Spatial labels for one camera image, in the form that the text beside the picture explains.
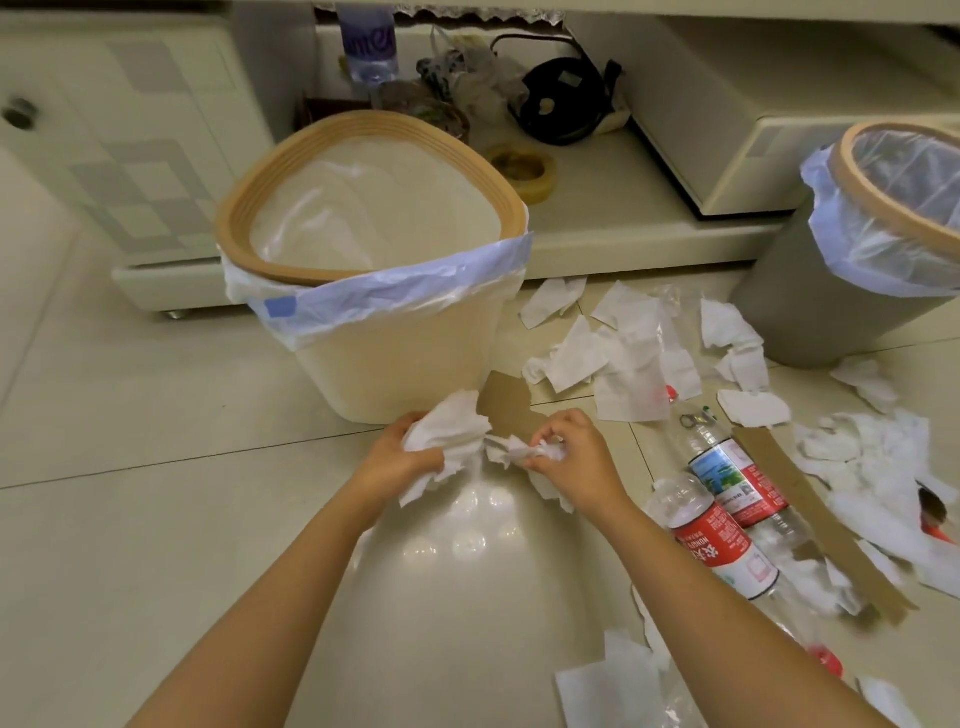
black round object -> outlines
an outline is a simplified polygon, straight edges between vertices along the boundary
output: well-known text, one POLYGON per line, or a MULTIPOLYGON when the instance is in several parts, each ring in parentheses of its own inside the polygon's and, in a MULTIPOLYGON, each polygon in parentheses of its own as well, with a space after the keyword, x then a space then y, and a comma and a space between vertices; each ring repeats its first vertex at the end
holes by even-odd
POLYGON ((537 141, 562 147, 593 133, 610 109, 603 77, 583 58, 557 58, 523 77, 530 98, 510 109, 537 141))
POLYGON ((4 121, 21 132, 29 132, 36 125, 36 117, 39 110, 26 99, 13 97, 3 107, 2 113, 4 121))

trash can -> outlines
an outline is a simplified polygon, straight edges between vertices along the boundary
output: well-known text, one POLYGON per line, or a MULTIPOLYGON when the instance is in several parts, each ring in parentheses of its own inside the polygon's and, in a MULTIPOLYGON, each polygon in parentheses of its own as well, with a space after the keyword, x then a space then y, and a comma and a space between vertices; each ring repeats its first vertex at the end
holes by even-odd
POLYGON ((813 199, 731 295, 771 359, 825 366, 960 293, 960 136, 860 124, 801 176, 813 199))
POLYGON ((418 119, 355 111, 290 137, 223 202, 228 297, 294 352, 333 409, 384 425, 479 389, 526 273, 527 209, 482 157, 418 119))

person's right arm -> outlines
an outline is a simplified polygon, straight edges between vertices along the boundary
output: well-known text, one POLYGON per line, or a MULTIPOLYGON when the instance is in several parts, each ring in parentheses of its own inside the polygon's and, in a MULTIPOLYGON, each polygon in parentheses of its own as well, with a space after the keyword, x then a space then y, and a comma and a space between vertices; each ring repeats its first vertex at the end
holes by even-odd
POLYGON ((531 446, 555 437, 566 443, 564 460, 524 467, 550 478, 611 543, 710 728, 890 728, 636 506, 586 414, 558 412, 531 446))

person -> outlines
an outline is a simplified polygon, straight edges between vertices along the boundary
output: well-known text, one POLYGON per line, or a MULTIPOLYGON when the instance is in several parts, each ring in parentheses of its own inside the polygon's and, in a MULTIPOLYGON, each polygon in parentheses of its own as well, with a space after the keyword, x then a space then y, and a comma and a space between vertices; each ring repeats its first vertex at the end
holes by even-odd
MULTIPOLYGON (((440 449, 403 449, 422 416, 384 430, 353 477, 174 668, 131 728, 284 724, 360 535, 417 478, 444 466, 440 449)), ((710 728, 892 725, 634 504, 584 412, 553 415, 531 445, 553 438, 566 443, 566 458, 537 457, 524 467, 546 475, 613 546, 710 728)))

yellow tape roll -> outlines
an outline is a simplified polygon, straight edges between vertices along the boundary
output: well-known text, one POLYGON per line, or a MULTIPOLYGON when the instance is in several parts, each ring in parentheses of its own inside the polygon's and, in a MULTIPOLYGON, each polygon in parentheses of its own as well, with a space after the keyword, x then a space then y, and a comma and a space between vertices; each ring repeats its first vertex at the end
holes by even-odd
POLYGON ((557 162, 539 149, 498 144, 483 156, 527 205, 538 205, 557 187, 557 162))

